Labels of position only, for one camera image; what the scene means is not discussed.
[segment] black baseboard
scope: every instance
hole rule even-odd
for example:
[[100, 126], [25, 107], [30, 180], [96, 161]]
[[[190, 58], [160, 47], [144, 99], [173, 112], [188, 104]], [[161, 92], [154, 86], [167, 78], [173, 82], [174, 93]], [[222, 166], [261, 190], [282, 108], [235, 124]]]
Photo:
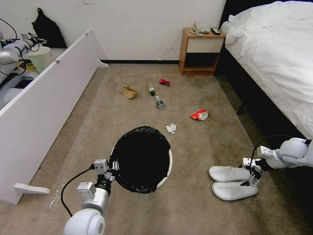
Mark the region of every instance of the black baseboard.
[[101, 60], [106, 64], [178, 64], [179, 60]]

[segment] white slipper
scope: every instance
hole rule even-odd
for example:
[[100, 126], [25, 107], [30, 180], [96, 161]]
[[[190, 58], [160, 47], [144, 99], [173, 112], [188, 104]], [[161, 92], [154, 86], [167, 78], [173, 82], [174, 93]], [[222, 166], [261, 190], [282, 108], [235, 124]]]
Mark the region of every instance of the white slipper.
[[250, 177], [249, 170], [232, 166], [211, 166], [209, 174], [212, 179], [218, 182], [247, 180]]
[[258, 188], [255, 186], [240, 186], [244, 182], [214, 182], [212, 190], [214, 194], [226, 201], [238, 200], [241, 198], [255, 195], [258, 192]]

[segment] white bucket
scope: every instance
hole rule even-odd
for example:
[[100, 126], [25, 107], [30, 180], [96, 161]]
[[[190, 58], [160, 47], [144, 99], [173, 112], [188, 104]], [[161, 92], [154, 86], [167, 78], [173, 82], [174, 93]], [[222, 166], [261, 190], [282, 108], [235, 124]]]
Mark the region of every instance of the white bucket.
[[30, 51], [27, 53], [29, 56], [30, 60], [36, 67], [39, 73], [45, 70], [52, 62], [52, 54], [51, 54], [51, 49], [49, 47], [44, 47], [41, 46], [39, 47], [39, 50], [36, 52]]

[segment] crumpled tissue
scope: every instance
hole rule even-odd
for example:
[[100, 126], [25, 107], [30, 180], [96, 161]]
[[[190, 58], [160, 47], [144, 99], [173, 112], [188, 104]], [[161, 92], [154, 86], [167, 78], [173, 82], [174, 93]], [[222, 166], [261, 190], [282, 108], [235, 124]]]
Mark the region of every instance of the crumpled tissue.
[[176, 125], [174, 125], [173, 123], [170, 126], [166, 126], [166, 129], [169, 133], [175, 134], [175, 130], [176, 130]]

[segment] black bag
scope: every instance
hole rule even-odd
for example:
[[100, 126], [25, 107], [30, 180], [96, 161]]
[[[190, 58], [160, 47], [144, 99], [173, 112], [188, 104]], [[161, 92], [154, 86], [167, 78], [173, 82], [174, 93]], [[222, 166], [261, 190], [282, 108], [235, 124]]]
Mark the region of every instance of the black bag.
[[125, 189], [142, 194], [152, 193], [167, 177], [171, 146], [157, 129], [137, 127], [123, 135], [115, 144], [109, 166], [118, 161], [116, 181]]
[[41, 8], [37, 8], [37, 12], [37, 19], [32, 22], [32, 25], [38, 37], [47, 40], [45, 46], [50, 48], [67, 48], [58, 25], [45, 16]]

